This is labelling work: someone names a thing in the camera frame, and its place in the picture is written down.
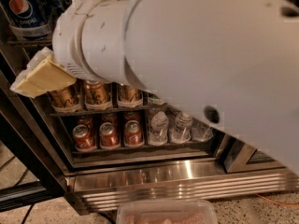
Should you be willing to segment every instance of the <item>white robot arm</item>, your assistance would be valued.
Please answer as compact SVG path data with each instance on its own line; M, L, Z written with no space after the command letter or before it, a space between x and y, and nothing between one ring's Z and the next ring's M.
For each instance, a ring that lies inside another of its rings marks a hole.
M56 59L129 84L299 174L299 20L285 0L77 0Z

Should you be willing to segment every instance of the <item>floor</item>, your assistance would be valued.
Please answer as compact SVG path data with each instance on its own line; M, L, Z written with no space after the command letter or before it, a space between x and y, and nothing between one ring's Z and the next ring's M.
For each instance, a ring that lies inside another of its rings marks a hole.
M299 193L267 194L283 203L297 203ZM219 224L299 224L299 207L278 206L255 196L211 201ZM19 224L29 206L0 213L0 224ZM97 214L79 216L64 198L34 205L26 224L108 224Z

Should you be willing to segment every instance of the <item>beverage cooler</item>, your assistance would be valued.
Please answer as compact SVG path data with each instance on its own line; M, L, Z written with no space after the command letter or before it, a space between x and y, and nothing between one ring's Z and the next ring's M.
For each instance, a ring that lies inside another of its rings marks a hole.
M131 201L209 200L299 188L298 177L262 150L198 120L192 119L189 136L178 142L172 132L181 114L179 105L171 106L144 91L135 91L130 102L136 104L129 106L121 98L132 97L130 91L123 96L120 84L109 84L105 109L87 102L94 84L80 79L76 94L57 94L64 99L61 106L55 94L31 99L12 92L9 88L16 76L38 50L51 48L51 39L50 35L16 39L7 29L9 21L3 8L0 25L7 32L1 33L0 46L0 140L36 181L2 189L1 210L64 196L86 215L116 210ZM72 99L77 99L76 107L65 104ZM169 121L162 144L150 140L152 115L158 111ZM135 143L130 143L128 134L134 127L126 126L130 115L141 133ZM114 136L113 129L103 126L111 117L109 123L114 121L118 130ZM88 134L78 130L82 123L90 125ZM106 134L117 141L107 145Z

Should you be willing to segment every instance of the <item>refrigerator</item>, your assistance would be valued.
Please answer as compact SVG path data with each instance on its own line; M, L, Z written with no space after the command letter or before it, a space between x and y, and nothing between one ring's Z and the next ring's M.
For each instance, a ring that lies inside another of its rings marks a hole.
M2 10L1 31L7 31L9 17ZM160 147L148 144L148 110L143 104L118 107L113 84L112 108L57 113L47 94L35 99L9 88L33 55L50 39L16 40L9 32L0 41L0 140L36 180L0 190L0 210L64 196L81 215L113 211L122 203L176 199L197 200L233 197L269 191L299 189L299 179L282 164L227 133L213 129L213 138L184 144L168 142ZM169 113L170 105L162 107ZM125 111L140 111L145 144L92 152L75 149L72 130L80 116L92 116L97 130L104 113L117 113L123 126Z

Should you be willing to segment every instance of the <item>screw hole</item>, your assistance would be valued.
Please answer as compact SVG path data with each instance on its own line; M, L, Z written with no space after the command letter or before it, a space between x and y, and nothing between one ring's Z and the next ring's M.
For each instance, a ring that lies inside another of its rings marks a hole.
M282 7L281 14L287 18L296 18L299 17L299 12L290 7Z
M220 121L218 111L212 106L207 106L205 108L205 116L212 123L219 123Z

